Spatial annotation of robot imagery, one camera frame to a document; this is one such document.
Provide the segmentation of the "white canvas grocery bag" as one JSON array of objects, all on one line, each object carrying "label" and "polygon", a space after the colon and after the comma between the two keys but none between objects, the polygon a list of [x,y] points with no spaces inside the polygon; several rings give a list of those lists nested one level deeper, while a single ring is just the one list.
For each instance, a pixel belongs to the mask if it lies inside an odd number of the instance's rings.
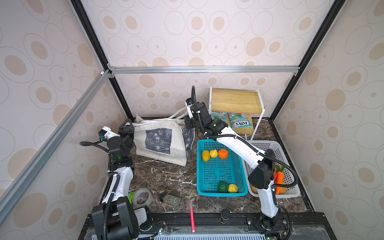
[{"label": "white canvas grocery bag", "polygon": [[188,130],[184,107],[168,118],[145,120],[136,116],[134,144],[136,154],[162,162],[186,166],[195,139],[194,130]]}]

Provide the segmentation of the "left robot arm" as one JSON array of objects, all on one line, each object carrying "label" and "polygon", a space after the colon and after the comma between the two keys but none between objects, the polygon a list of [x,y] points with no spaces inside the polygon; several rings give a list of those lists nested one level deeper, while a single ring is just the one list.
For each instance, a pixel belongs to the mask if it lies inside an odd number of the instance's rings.
[{"label": "left robot arm", "polygon": [[143,229],[150,229],[152,220],[148,207],[133,207],[129,200],[130,183],[134,178],[135,163],[131,156],[134,126],[126,120],[117,133],[109,127],[99,131],[99,141],[109,157],[108,181],[101,202],[93,207],[92,220],[98,240],[134,240]]}]

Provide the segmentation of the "foxs candy packet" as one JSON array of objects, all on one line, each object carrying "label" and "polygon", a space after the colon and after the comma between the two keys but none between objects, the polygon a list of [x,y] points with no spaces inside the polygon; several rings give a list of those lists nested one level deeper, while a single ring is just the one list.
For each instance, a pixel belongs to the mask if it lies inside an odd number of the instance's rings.
[{"label": "foxs candy packet", "polygon": [[251,122],[246,114],[242,113],[229,113],[229,120],[232,129],[249,128]]},{"label": "foxs candy packet", "polygon": [[213,120],[221,120],[223,122],[227,122],[227,116],[228,116],[228,113],[226,112],[217,112],[217,111],[212,111],[211,112],[211,117]]}]

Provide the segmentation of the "yellow lemon toy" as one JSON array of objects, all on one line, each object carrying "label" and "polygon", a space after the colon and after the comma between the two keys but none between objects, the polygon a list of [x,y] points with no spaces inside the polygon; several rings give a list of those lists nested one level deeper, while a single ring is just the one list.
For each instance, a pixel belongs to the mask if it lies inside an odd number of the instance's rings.
[{"label": "yellow lemon toy", "polygon": [[211,159],[215,159],[218,157],[218,151],[217,150],[211,150],[209,151],[209,155]]}]

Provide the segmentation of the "yellow corn toy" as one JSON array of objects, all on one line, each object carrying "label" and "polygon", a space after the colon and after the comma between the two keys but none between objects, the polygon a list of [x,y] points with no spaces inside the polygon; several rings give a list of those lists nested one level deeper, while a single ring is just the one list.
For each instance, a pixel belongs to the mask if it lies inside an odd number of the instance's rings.
[{"label": "yellow corn toy", "polygon": [[210,152],[207,151],[207,150],[202,151],[202,155],[201,155],[201,157],[202,157],[202,160],[203,160],[204,162],[209,161],[210,158],[211,158],[211,156],[210,156]]}]

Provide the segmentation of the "right Foxs candy packet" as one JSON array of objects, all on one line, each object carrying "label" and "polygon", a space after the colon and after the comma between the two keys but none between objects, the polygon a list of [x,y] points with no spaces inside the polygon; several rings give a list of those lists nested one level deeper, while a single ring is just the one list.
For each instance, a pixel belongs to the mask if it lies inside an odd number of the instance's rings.
[{"label": "right Foxs candy packet", "polygon": [[229,113],[229,120],[232,129],[249,128],[251,122],[246,114],[242,113]]}]

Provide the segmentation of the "orange fruit toy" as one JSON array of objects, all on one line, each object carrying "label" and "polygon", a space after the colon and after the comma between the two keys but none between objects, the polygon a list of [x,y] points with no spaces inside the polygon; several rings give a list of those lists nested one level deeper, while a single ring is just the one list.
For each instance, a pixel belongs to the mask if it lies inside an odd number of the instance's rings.
[{"label": "orange fruit toy", "polygon": [[218,157],[222,160],[225,160],[229,157],[229,151],[226,149],[220,149],[218,151]]}]

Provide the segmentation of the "green small packet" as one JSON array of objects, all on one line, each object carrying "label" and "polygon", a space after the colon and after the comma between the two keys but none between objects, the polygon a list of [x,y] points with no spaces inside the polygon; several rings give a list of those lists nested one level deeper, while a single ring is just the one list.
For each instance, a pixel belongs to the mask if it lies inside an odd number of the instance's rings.
[{"label": "green small packet", "polygon": [[129,193],[129,195],[128,195],[128,199],[129,199],[129,202],[130,202],[131,205],[133,204],[133,197],[134,197],[134,194],[135,194],[135,193]]}]

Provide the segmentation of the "clear tape roll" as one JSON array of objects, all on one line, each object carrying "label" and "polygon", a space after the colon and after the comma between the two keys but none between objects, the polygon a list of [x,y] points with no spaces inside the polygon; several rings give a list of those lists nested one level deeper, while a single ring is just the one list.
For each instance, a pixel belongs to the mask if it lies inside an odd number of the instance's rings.
[{"label": "clear tape roll", "polygon": [[147,188],[139,188],[135,191],[132,203],[135,209],[141,207],[149,207],[153,201],[152,192]]}]

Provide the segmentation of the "teal plastic basket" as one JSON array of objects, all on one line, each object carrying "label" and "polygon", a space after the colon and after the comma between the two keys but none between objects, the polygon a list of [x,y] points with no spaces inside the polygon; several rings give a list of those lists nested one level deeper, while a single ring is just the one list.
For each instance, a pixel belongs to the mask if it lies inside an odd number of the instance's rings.
[{"label": "teal plastic basket", "polygon": [[[219,157],[204,161],[203,151],[227,150],[226,159]],[[220,182],[234,184],[238,187],[236,193],[219,192]],[[246,176],[241,158],[228,147],[214,140],[199,140],[197,142],[197,191],[201,196],[209,197],[242,197],[248,193]]]}]

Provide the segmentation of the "green bell pepper toy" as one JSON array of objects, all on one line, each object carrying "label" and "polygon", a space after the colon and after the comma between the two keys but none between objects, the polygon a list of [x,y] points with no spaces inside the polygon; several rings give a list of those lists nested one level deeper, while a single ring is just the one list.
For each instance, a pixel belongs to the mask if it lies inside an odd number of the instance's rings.
[{"label": "green bell pepper toy", "polygon": [[229,184],[224,181],[220,181],[218,184],[218,193],[228,193],[228,191],[229,191]]}]

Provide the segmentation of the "small glass jar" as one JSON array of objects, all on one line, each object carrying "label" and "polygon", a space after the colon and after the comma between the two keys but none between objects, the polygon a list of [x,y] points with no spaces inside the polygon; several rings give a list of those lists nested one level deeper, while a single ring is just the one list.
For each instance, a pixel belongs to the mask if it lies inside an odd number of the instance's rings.
[{"label": "small glass jar", "polygon": [[182,200],[179,197],[166,194],[161,198],[161,202],[173,206],[174,208],[179,208],[182,203]]}]

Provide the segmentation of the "brown potato toy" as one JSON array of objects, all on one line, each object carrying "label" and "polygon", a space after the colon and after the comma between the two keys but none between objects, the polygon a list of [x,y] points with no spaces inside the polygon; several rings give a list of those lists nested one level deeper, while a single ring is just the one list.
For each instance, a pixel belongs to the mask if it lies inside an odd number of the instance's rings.
[{"label": "brown potato toy", "polygon": [[254,187],[253,185],[251,185],[251,191],[254,193],[254,194],[258,194],[258,190],[256,187]]}]

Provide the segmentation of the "white plastic basket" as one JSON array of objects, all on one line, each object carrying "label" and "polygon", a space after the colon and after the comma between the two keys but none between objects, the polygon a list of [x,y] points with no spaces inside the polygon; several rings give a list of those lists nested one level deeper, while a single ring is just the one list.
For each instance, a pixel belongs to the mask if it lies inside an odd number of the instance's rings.
[{"label": "white plastic basket", "polygon": [[[263,151],[267,151],[268,149],[271,149],[273,150],[274,154],[275,154],[275,159],[281,161],[281,162],[284,162],[285,164],[289,165],[289,162],[283,152],[283,149],[281,147],[281,145],[276,142],[276,141],[267,141],[267,140],[249,140],[249,142],[255,146],[256,148],[260,149],[260,150],[263,150]],[[248,192],[251,196],[253,197],[256,197],[258,198],[259,195],[258,194],[255,194],[252,189],[251,189],[251,185],[248,181],[248,176],[252,173],[253,169],[249,166],[249,164],[245,161],[245,160],[242,160],[243,161],[243,168],[244,168],[244,173],[246,175],[246,182],[247,182],[247,187],[248,187]],[[284,173],[284,182],[287,184],[287,183],[291,183],[293,180],[294,180],[294,176],[292,175],[292,173],[287,170],[287,169],[284,169],[283,170],[283,173]],[[294,187],[292,188],[287,188],[287,191],[284,193],[284,194],[279,194],[279,195],[276,195],[276,198],[277,199],[290,199],[290,198],[296,198],[296,197],[299,197],[301,195],[301,191],[300,191],[300,188],[299,188],[299,185],[295,185]]]}]

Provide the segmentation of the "left aluminium bar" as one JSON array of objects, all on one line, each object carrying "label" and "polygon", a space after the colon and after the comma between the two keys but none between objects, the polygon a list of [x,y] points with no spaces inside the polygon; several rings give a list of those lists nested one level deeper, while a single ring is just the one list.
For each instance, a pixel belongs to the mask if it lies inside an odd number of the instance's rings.
[{"label": "left aluminium bar", "polygon": [[98,90],[104,82],[111,76],[110,70],[104,70],[90,85],[87,91],[77,101],[69,111],[59,126],[53,131],[50,137],[36,152],[29,164],[21,171],[19,176],[13,181],[9,189],[1,198],[1,225],[9,217],[22,196],[28,190],[32,182],[39,175],[43,167],[51,158],[55,150],[63,141],[69,130],[74,126],[86,107],[90,104]]}]

